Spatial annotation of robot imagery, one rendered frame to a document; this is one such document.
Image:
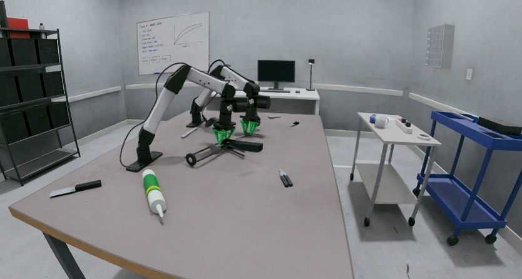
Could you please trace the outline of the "green and white sealant cartridge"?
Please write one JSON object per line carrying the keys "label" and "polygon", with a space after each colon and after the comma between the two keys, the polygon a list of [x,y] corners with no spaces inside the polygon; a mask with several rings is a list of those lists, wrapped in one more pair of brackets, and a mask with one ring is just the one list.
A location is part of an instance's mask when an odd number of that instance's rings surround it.
{"label": "green and white sealant cartridge", "polygon": [[166,210],[166,203],[157,182],[155,173],[152,170],[145,170],[142,174],[142,177],[150,208],[152,212],[159,213],[163,219],[163,212]]}

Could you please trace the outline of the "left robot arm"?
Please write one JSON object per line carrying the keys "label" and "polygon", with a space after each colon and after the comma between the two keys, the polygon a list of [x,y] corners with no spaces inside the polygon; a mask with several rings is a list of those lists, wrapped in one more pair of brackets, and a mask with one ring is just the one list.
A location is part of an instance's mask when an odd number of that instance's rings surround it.
{"label": "left robot arm", "polygon": [[[260,86],[257,83],[252,83],[246,80],[245,78],[241,77],[239,74],[235,73],[225,65],[218,65],[209,75],[212,75],[216,78],[220,78],[222,80],[225,80],[225,78],[227,78],[233,83],[235,83],[237,86],[239,86],[243,90],[243,92],[246,93],[246,97],[248,97],[247,104],[249,108],[270,108],[270,96],[258,94],[258,92],[260,91]],[[197,100],[193,102],[190,111],[190,114],[192,114],[192,122],[186,125],[187,128],[196,128],[198,125],[202,124],[205,121],[203,118],[201,118],[200,112],[202,112],[202,109],[206,105],[212,93],[212,90],[204,88]]]}

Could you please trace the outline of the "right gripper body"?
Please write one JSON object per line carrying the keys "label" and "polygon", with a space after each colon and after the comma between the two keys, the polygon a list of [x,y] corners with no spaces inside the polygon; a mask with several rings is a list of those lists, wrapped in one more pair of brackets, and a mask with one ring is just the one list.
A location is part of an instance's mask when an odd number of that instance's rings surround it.
{"label": "right gripper body", "polygon": [[[230,115],[229,115],[230,114]],[[231,121],[231,118],[232,118],[232,113],[221,113],[220,112],[220,116],[219,116],[219,119],[218,118],[215,118],[215,117],[212,117],[210,118],[208,121],[210,120],[213,120],[215,121],[215,123],[213,124],[213,129],[217,130],[217,131],[222,131],[223,129],[225,131],[229,131],[231,129],[235,129],[236,127],[236,123]],[[206,121],[206,123],[208,122]],[[235,125],[235,126],[234,126]]]}

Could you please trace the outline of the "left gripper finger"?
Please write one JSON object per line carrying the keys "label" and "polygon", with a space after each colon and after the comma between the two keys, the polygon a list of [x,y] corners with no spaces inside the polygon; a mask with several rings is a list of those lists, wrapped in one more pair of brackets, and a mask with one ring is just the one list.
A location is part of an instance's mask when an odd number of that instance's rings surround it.
{"label": "left gripper finger", "polygon": [[250,135],[252,135],[252,133],[253,133],[254,129],[257,127],[257,125],[258,125],[258,123],[250,121]]}
{"label": "left gripper finger", "polygon": [[241,124],[242,124],[243,133],[246,133],[246,132],[247,132],[247,128],[248,128],[249,121],[243,121],[243,120],[240,120],[240,122],[241,122]]}

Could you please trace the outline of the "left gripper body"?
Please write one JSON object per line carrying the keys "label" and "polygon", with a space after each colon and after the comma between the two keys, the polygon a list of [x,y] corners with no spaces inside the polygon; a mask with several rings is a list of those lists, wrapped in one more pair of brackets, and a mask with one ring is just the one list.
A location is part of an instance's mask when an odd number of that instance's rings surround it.
{"label": "left gripper body", "polygon": [[245,116],[241,116],[240,115],[240,118],[242,118],[243,121],[251,121],[251,122],[256,122],[257,123],[257,120],[260,121],[260,117],[259,116],[256,116],[256,112],[257,112],[257,108],[256,107],[250,107],[248,106],[248,110],[247,112],[245,113]]}

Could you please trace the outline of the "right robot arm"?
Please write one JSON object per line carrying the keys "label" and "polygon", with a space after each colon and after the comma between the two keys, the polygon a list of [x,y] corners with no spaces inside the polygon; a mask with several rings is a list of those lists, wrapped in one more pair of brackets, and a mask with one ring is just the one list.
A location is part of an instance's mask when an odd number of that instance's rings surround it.
{"label": "right robot arm", "polygon": [[163,115],[165,114],[175,95],[178,94],[182,89],[186,79],[195,84],[203,86],[204,88],[210,89],[217,94],[221,94],[220,98],[223,100],[220,102],[220,112],[224,113],[224,115],[225,113],[229,114],[232,111],[234,113],[247,112],[247,98],[234,97],[236,93],[234,86],[199,72],[196,69],[193,69],[190,65],[182,65],[167,78],[160,97],[154,105],[145,124],[142,125],[141,130],[138,133],[139,141],[138,147],[136,148],[138,159],[126,167],[127,171],[137,173],[163,155],[162,152],[150,152],[149,145],[151,145],[155,137],[156,130]]}

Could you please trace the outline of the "grey flat bar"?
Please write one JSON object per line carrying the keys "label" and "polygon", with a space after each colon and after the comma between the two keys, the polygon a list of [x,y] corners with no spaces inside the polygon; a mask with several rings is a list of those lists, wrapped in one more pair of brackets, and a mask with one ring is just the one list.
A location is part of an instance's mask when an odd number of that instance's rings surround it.
{"label": "grey flat bar", "polygon": [[183,136],[181,136],[182,139],[186,138],[187,136],[189,136],[190,134],[192,134],[194,131],[196,131],[197,128],[193,128],[191,129],[189,132],[185,133]]}

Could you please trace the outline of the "black-handled putty knife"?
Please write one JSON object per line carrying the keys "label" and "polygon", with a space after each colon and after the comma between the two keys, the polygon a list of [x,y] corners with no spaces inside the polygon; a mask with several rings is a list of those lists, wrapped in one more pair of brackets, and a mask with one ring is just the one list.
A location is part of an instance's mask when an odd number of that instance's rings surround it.
{"label": "black-handled putty knife", "polygon": [[73,191],[79,192],[79,191],[89,190],[89,189],[98,188],[98,187],[101,187],[101,180],[82,183],[82,184],[78,184],[74,187],[52,191],[50,196],[61,195],[61,194],[70,193]]}

